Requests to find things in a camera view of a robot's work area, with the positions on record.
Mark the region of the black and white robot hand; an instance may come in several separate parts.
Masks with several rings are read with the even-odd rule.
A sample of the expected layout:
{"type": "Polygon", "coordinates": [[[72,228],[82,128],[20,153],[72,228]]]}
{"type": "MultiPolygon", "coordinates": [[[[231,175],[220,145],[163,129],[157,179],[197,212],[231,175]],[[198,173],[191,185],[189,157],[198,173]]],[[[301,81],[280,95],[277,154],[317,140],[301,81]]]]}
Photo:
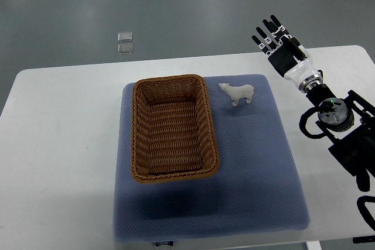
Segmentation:
{"type": "Polygon", "coordinates": [[[312,64],[312,58],[299,40],[292,36],[275,15],[264,19],[264,28],[256,27],[252,40],[266,55],[274,70],[295,84],[302,93],[323,83],[323,75],[312,64]]]}

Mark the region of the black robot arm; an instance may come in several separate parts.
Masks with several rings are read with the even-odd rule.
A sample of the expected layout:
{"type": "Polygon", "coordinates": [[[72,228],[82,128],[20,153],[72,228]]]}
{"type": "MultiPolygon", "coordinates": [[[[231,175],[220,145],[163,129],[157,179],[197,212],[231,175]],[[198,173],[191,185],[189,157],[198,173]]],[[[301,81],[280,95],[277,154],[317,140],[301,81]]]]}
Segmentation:
{"type": "Polygon", "coordinates": [[[300,131],[310,139],[327,137],[330,154],[356,178],[360,191],[370,191],[374,176],[374,106],[350,90],[342,99],[324,83],[312,82],[302,90],[313,104],[301,115],[300,131]]]}

